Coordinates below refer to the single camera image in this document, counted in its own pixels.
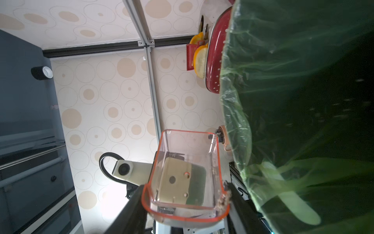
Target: green plastic bag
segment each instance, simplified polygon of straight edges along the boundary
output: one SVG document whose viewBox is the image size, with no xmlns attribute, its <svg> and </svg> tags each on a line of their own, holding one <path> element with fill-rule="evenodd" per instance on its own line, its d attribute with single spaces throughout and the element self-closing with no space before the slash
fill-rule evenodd
<svg viewBox="0 0 374 234">
<path fill-rule="evenodd" d="M 371 1 L 233 6 L 225 126 L 275 233 L 374 232 L 373 31 Z"/>
</svg>

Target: ceiling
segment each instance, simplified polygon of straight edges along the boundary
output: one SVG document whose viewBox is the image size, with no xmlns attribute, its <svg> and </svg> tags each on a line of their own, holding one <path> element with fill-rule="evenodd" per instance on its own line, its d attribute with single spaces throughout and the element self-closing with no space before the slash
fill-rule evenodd
<svg viewBox="0 0 374 234">
<path fill-rule="evenodd" d="M 140 0 L 152 38 L 195 34 L 203 0 Z M 42 49 L 139 40 L 121 0 L 1 0 L 0 29 Z"/>
</svg>

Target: circle pattern wallpaper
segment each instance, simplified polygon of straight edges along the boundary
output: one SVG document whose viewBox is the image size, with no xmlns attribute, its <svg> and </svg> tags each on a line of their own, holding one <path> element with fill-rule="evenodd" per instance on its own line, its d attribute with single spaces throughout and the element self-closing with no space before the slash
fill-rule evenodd
<svg viewBox="0 0 374 234">
<path fill-rule="evenodd" d="M 204 0 L 140 2 L 152 38 L 197 33 Z M 58 4 L 56 1 L 4 0 L 0 9 L 4 9 L 0 10 L 0 29 L 42 49 L 136 41 L 140 38 L 123 2 L 117 0 L 61 1 Z"/>
<path fill-rule="evenodd" d="M 186 3 L 184 7 L 188 9 L 189 5 Z M 161 130 L 214 133 L 223 124 L 219 95 L 209 92 L 194 71 L 186 71 L 185 54 L 185 46 L 152 51 Z M 134 50 L 52 60 L 81 216 L 83 220 L 94 221 L 83 222 L 85 230 L 105 230 L 117 212 L 109 212 L 109 207 L 116 206 L 120 212 L 127 202 L 123 199 L 121 204 L 112 204 L 115 194 L 126 194 L 126 191 L 102 174 L 98 166 L 100 157 L 113 152 L 125 160 L 151 163 L 157 151 L 152 98 L 143 57 L 143 50 Z M 183 137 L 173 140 L 185 142 L 191 148 L 205 142 Z M 229 180 L 228 162 L 233 160 L 232 155 L 221 145 L 219 152 L 222 176 Z M 114 159 L 102 160 L 108 171 L 114 168 Z"/>
</svg>

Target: clear plastic container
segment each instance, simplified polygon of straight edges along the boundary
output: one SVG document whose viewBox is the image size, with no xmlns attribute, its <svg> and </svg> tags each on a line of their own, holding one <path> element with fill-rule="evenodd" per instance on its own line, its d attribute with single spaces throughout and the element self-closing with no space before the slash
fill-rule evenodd
<svg viewBox="0 0 374 234">
<path fill-rule="evenodd" d="M 226 217 L 217 136 L 165 130 L 142 204 L 155 220 L 174 227 L 203 228 Z"/>
</svg>

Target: red handle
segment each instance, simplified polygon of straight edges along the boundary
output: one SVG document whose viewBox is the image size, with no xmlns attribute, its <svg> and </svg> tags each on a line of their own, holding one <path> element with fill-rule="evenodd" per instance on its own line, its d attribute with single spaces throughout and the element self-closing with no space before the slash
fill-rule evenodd
<svg viewBox="0 0 374 234">
<path fill-rule="evenodd" d="M 193 56 L 197 49 L 196 44 L 187 44 L 186 53 L 187 53 L 187 71 L 193 70 Z"/>
</svg>

